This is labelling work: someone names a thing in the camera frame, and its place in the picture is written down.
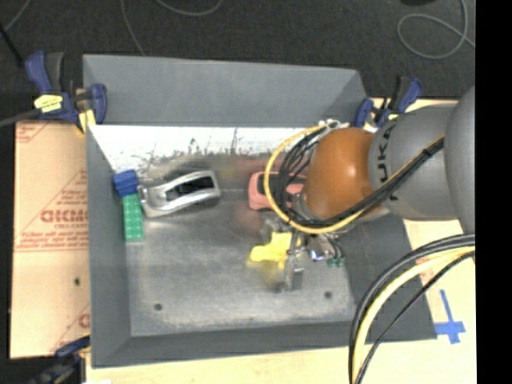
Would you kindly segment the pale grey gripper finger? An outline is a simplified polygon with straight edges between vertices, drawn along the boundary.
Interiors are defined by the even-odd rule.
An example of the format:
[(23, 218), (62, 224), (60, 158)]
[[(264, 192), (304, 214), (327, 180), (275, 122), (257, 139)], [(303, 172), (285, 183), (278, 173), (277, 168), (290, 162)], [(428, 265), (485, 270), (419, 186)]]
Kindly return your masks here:
[(302, 288), (302, 279), (304, 267), (299, 256), (290, 254), (286, 257), (283, 268), (282, 287), (284, 291), (300, 290)]
[(294, 229), (292, 226), (284, 223), (279, 217), (264, 215), (262, 220), (262, 239), (271, 239), (273, 233), (291, 232)]

